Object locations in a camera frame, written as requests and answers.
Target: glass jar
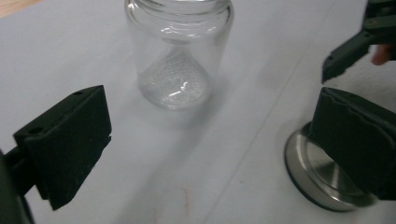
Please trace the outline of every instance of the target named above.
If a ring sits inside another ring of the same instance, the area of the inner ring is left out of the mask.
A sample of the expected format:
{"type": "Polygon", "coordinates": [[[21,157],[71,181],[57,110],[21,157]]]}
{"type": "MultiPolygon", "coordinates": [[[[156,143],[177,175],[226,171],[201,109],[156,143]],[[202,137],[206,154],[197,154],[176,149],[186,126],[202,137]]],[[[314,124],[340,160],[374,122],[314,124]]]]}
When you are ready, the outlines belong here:
{"type": "Polygon", "coordinates": [[[125,0],[134,64],[143,95],[180,109],[213,88],[233,23],[230,0],[125,0]]]}

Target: tabletop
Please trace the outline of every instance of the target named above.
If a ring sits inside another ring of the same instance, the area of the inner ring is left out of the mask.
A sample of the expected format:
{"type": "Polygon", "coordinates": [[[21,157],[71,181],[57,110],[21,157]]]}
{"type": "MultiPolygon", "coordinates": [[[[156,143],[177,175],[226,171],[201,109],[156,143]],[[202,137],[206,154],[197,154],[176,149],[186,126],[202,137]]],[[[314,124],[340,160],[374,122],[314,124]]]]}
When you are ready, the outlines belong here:
{"type": "MultiPolygon", "coordinates": [[[[287,174],[289,136],[312,119],[329,53],[361,27],[365,0],[233,0],[235,19],[205,105],[169,111],[136,87],[123,1],[43,1],[0,20],[0,148],[68,94],[104,85],[112,141],[57,211],[36,223],[393,223],[393,202],[350,213],[309,202],[287,174]]],[[[372,53],[328,86],[396,112],[396,63],[372,53]]]]}

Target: clear glass jar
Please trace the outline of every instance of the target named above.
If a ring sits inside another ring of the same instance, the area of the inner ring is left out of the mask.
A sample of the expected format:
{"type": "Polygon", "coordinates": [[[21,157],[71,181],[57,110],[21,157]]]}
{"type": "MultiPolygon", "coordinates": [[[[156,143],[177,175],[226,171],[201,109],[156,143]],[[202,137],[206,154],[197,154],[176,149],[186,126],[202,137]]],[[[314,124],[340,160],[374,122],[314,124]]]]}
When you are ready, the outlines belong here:
{"type": "Polygon", "coordinates": [[[139,88],[155,105],[198,105],[212,78],[233,23],[230,0],[125,0],[139,88]]]}

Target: jar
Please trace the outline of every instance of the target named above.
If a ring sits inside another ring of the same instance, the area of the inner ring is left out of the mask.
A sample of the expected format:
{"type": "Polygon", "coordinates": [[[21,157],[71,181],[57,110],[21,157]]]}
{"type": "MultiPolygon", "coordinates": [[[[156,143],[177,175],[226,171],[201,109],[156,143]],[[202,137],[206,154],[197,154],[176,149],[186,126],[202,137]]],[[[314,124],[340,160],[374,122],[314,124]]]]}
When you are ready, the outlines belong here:
{"type": "Polygon", "coordinates": [[[125,0],[142,94],[187,108],[212,92],[230,28],[230,0],[125,0]]]}

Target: black tool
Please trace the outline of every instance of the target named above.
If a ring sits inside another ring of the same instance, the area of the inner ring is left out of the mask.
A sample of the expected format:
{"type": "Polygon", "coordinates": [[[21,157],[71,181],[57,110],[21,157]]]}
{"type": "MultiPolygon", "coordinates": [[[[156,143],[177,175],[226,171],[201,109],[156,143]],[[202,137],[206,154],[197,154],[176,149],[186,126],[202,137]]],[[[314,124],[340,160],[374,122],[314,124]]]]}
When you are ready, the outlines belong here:
{"type": "MultiPolygon", "coordinates": [[[[396,0],[369,0],[361,31],[335,49],[325,60],[322,82],[342,75],[368,53],[371,45],[396,44],[396,0]]],[[[396,60],[396,50],[391,60],[396,60]]]]}
{"type": "Polygon", "coordinates": [[[78,192],[110,142],[103,86],[77,91],[14,134],[0,152],[0,223],[33,223],[23,195],[36,185],[56,210],[78,192]]]}

